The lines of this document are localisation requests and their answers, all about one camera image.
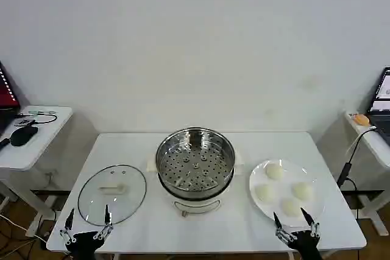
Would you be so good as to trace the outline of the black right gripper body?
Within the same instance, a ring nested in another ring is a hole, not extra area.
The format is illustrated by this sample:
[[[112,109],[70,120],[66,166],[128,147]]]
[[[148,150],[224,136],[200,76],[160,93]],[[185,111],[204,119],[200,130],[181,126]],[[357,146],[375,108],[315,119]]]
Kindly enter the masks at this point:
[[[288,247],[299,252],[303,260],[322,260],[317,249],[320,237],[310,230],[296,231],[291,233]]]

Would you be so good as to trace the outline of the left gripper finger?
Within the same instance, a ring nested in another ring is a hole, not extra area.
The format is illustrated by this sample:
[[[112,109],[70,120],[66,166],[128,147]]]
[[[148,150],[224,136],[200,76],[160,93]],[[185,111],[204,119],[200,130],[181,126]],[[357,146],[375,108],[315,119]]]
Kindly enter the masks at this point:
[[[73,208],[69,214],[69,216],[65,220],[64,228],[60,230],[60,235],[65,241],[66,245],[70,245],[76,242],[76,239],[73,236],[72,227],[73,227],[73,219],[74,219],[74,211]]]
[[[109,211],[108,205],[105,205],[104,214],[104,227],[103,229],[93,236],[93,239],[106,239],[109,237],[113,230],[112,214]]]

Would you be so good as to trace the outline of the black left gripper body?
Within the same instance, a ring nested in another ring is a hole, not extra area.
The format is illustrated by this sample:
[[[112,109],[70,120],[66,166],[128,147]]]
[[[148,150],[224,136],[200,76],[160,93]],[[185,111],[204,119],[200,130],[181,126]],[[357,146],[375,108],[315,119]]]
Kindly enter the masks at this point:
[[[75,260],[95,260],[95,252],[104,245],[104,238],[97,231],[77,233],[75,242],[65,244],[66,249]]]

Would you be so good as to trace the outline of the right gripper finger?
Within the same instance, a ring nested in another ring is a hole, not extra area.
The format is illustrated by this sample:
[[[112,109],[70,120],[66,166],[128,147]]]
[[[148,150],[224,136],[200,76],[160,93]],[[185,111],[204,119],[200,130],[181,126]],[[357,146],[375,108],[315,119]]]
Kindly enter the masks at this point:
[[[320,233],[319,233],[319,223],[315,222],[312,216],[305,211],[304,208],[300,208],[307,224],[310,226],[310,235],[311,237],[315,238],[320,238]]]
[[[273,212],[274,216],[274,223],[276,227],[275,235],[284,243],[284,244],[292,244],[297,238],[288,233],[287,231],[284,230],[282,227],[282,224],[275,212]]]

